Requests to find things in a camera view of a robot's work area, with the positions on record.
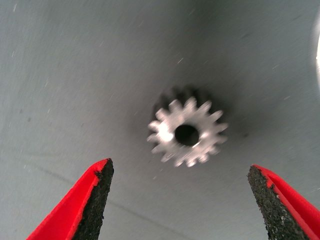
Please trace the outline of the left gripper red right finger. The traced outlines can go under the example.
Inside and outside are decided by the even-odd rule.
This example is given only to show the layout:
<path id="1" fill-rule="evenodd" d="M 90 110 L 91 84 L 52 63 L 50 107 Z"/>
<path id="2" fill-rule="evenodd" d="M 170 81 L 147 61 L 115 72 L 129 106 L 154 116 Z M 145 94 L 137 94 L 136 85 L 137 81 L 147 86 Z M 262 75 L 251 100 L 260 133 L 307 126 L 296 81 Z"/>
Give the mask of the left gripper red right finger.
<path id="1" fill-rule="evenodd" d="M 270 240 L 318 240 L 320 211 L 271 170 L 253 164 L 247 179 Z"/>

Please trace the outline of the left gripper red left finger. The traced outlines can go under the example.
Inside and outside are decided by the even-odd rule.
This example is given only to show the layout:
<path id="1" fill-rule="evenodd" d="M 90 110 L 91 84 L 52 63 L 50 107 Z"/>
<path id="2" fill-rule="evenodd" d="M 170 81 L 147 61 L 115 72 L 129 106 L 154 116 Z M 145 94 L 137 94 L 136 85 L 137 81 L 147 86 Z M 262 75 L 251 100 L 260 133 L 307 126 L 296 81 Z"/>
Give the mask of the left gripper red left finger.
<path id="1" fill-rule="evenodd" d="M 91 165 L 28 240 L 97 240 L 114 174 L 110 158 Z"/>

